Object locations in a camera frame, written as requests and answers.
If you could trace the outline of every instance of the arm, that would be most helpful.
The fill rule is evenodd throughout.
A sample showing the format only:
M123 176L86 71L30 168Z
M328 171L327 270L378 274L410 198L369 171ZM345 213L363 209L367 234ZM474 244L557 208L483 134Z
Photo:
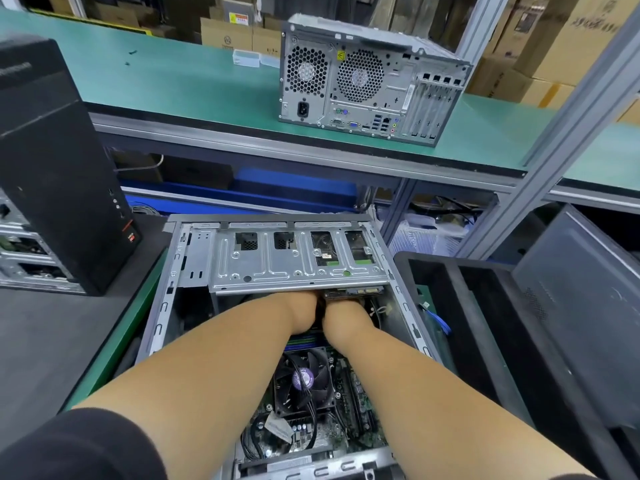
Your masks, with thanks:
M267 389L289 336L314 322L316 295L277 293L231 308L80 403L132 420L169 480L209 480Z
M439 363L373 327L356 302L328 304L323 327L362 382L407 478L591 475Z

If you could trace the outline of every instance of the fan grille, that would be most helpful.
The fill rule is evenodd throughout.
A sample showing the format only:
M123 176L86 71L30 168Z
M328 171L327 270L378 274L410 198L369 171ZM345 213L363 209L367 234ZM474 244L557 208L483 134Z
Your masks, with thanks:
M329 62L322 50L295 46L287 56L287 82L293 92L317 96L326 84Z
M382 86L382 61L371 50L351 52L338 68L338 87L349 101L363 102L375 96Z

